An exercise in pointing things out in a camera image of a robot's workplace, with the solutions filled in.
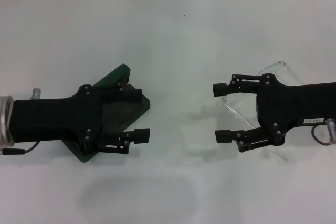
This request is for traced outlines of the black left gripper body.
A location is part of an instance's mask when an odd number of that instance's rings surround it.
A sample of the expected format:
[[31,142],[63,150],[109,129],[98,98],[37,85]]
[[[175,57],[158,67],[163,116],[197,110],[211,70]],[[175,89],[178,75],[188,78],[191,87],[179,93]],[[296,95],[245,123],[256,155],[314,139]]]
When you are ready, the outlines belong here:
[[96,151],[102,125],[101,92],[82,85],[67,98],[16,100],[12,110],[15,143],[70,140],[85,153]]

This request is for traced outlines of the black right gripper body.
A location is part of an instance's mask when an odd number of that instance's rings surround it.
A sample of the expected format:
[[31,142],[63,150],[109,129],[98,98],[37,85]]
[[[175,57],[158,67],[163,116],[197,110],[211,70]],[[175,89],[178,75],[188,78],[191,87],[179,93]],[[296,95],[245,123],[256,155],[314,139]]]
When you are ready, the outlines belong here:
[[335,83],[289,86],[267,73],[256,95],[258,120],[277,142],[284,144],[293,128],[332,123],[330,143],[335,143]]

